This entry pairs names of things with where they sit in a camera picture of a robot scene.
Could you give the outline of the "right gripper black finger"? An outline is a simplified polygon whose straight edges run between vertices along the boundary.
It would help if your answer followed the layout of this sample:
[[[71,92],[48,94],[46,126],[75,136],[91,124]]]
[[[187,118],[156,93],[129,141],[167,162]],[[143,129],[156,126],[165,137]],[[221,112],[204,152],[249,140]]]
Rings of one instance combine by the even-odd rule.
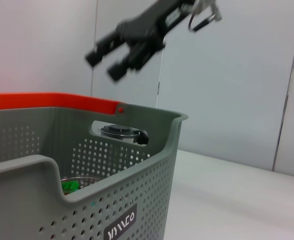
[[[161,42],[141,42],[130,48],[129,53],[120,61],[111,65],[107,73],[114,81],[119,81],[127,70],[140,71],[142,67],[159,51],[165,48]]]
[[[126,44],[129,52],[123,58],[120,65],[131,67],[131,52],[132,52],[132,29],[129,27],[117,27],[108,35],[97,41],[95,48],[85,56],[85,60],[91,67],[95,67],[100,63],[104,56],[116,50],[123,44]]]

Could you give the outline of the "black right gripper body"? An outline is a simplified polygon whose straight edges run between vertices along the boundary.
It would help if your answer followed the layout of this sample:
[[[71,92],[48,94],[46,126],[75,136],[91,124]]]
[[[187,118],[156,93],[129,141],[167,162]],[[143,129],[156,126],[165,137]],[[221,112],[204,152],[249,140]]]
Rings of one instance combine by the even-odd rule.
[[[157,0],[142,13],[117,25],[117,47],[127,44],[133,50],[140,46],[150,58],[164,48],[165,35],[187,17],[183,6],[191,7],[194,3],[193,0]]]

